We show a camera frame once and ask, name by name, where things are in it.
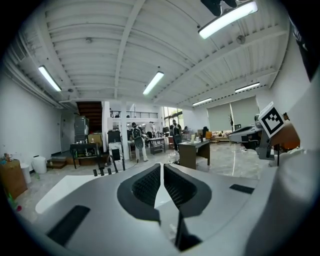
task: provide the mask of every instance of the fluorescent ceiling light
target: fluorescent ceiling light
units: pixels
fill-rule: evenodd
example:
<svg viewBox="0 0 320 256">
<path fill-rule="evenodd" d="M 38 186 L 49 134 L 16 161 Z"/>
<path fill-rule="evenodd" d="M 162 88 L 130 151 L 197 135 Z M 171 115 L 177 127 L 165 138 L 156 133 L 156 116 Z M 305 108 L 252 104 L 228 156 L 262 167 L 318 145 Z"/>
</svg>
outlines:
<svg viewBox="0 0 320 256">
<path fill-rule="evenodd" d="M 55 82 L 55 80 L 51 77 L 51 75 L 49 74 L 49 72 L 47 71 L 45 66 L 40 66 L 39 71 L 41 72 L 41 74 L 44 76 L 44 78 L 49 82 L 49 84 L 57 91 L 57 92 L 61 92 L 61 88 L 59 87 L 59 85 L 57 85 L 57 83 Z"/>
<path fill-rule="evenodd" d="M 196 105 L 199 105 L 201 103 L 205 103 L 205 102 L 208 102 L 208 101 L 211 101 L 211 100 L 212 100 L 212 98 L 207 98 L 207 99 L 201 100 L 201 101 L 199 101 L 197 103 L 193 103 L 192 106 L 196 106 Z"/>
<path fill-rule="evenodd" d="M 148 84 L 148 86 L 145 88 L 145 90 L 143 91 L 144 95 L 147 95 L 148 93 L 151 92 L 151 90 L 153 89 L 153 87 L 156 86 L 156 84 L 160 81 L 160 79 L 164 76 L 165 74 L 162 72 L 157 72 L 154 76 L 154 78 L 151 80 L 151 82 Z"/>
<path fill-rule="evenodd" d="M 207 39 L 212 34 L 229 25 L 230 23 L 235 22 L 249 14 L 253 14 L 256 11 L 258 11 L 256 2 L 246 2 L 239 5 L 236 9 L 232 9 L 231 11 L 209 22 L 207 25 L 201 28 L 198 33 L 203 39 Z"/>
<path fill-rule="evenodd" d="M 260 85 L 260 82 L 256 82 L 256 83 L 253 83 L 253 84 L 250 84 L 250 85 L 247 85 L 245 87 L 241 87 L 239 89 L 236 89 L 234 92 L 241 92 L 241 91 L 244 91 L 244 90 L 247 90 L 249 88 L 252 88 L 252 87 L 255 87 L 255 86 L 259 86 Z"/>
</svg>

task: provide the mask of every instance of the marble floor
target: marble floor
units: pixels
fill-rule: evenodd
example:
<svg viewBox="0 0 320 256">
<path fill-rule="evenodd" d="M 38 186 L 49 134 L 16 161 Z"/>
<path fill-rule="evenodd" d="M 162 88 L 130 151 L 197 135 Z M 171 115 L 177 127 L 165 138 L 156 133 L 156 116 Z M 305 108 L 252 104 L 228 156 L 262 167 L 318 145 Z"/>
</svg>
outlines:
<svg viewBox="0 0 320 256">
<path fill-rule="evenodd" d="M 136 163 L 135 159 L 127 160 L 125 163 L 126 171 L 133 168 L 149 168 L 155 163 L 168 164 L 179 159 L 179 154 L 169 149 L 166 152 L 156 155 L 148 154 L 149 161 Z M 120 161 L 117 168 L 121 172 L 122 164 Z M 254 150 L 245 151 L 240 144 L 212 143 L 210 144 L 210 166 L 207 160 L 197 157 L 196 169 L 207 173 L 217 173 L 220 175 L 229 175 L 235 177 L 259 179 L 262 169 L 268 166 L 268 161 L 259 160 Z M 30 222 L 34 222 L 38 214 L 35 211 L 37 203 L 66 175 L 92 175 L 93 169 L 97 166 L 79 166 L 77 169 L 73 165 L 67 165 L 63 169 L 48 170 L 45 174 L 31 174 L 31 183 L 28 184 L 28 190 L 21 194 L 16 202 L 22 206 L 19 212 Z"/>
</svg>

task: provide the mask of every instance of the roller shade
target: roller shade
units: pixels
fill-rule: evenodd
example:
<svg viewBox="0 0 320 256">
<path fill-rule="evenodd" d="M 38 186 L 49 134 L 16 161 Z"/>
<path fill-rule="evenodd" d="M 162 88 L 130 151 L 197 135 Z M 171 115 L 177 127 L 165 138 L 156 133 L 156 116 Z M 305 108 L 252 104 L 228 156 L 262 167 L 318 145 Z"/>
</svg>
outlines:
<svg viewBox="0 0 320 256">
<path fill-rule="evenodd" d="M 259 114 L 256 97 L 245 98 L 231 102 L 233 121 L 235 125 L 246 127 L 255 122 L 255 114 Z"/>
<path fill-rule="evenodd" d="M 229 114 L 231 114 L 229 103 L 208 108 L 210 131 L 231 130 Z"/>
</svg>

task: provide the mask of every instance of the trash bin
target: trash bin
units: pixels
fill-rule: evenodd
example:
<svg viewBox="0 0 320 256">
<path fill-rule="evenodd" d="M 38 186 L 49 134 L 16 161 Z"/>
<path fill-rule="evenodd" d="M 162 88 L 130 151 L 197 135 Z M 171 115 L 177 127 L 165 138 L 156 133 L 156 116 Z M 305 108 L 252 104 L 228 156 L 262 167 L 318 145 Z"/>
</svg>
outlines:
<svg viewBox="0 0 320 256">
<path fill-rule="evenodd" d="M 34 156 L 32 159 L 32 167 L 36 173 L 45 174 L 47 172 L 46 159 L 43 156 Z"/>
<path fill-rule="evenodd" d="M 30 172 L 29 172 L 29 165 L 26 163 L 21 162 L 20 167 L 24 176 L 25 183 L 31 182 Z"/>
</svg>

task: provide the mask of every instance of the white ceiling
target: white ceiling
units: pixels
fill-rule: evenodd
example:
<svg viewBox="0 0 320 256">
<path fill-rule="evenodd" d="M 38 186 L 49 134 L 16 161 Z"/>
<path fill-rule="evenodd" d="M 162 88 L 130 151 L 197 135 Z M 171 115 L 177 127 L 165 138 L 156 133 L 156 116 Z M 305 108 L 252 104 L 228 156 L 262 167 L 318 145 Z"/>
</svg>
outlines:
<svg viewBox="0 0 320 256">
<path fill-rule="evenodd" d="M 182 108 L 231 97 L 256 81 L 261 87 L 254 90 L 267 90 L 290 26 L 280 6 L 256 2 L 258 12 L 202 39 L 197 26 L 215 16 L 200 0 L 47 1 L 20 30 L 27 54 L 16 65 L 57 102 L 118 99 Z M 236 41 L 240 35 L 243 45 Z M 44 80 L 40 65 L 62 92 Z M 157 71 L 164 77 L 144 96 Z"/>
</svg>

